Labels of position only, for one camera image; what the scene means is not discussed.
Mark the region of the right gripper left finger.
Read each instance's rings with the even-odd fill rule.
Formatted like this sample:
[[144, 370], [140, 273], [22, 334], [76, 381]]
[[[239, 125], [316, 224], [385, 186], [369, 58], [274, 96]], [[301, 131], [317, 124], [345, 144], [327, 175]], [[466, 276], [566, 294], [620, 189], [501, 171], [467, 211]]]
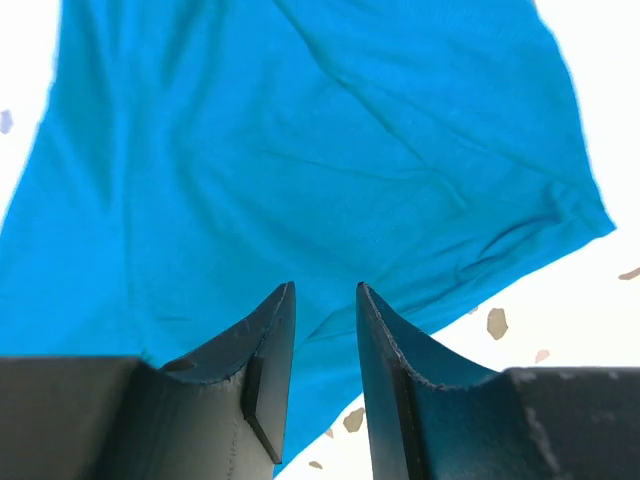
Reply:
[[5, 479], [269, 479], [283, 458], [293, 283], [160, 368], [126, 356], [5, 357]]

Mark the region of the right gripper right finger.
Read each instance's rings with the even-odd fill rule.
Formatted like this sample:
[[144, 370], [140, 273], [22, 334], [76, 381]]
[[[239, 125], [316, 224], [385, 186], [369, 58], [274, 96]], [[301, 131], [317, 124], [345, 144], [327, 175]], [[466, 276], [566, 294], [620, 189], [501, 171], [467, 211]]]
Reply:
[[356, 304], [375, 478], [638, 478], [637, 369], [495, 372], [425, 334], [366, 284]]

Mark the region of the blue t-shirt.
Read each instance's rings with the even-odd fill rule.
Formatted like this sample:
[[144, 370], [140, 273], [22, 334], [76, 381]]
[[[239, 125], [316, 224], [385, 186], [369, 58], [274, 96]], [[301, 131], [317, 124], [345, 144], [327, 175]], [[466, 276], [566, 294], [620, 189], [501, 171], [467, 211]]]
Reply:
[[433, 333], [614, 230], [529, 1], [65, 1], [1, 350], [160, 365], [296, 285], [284, 457], [360, 394], [355, 288]]

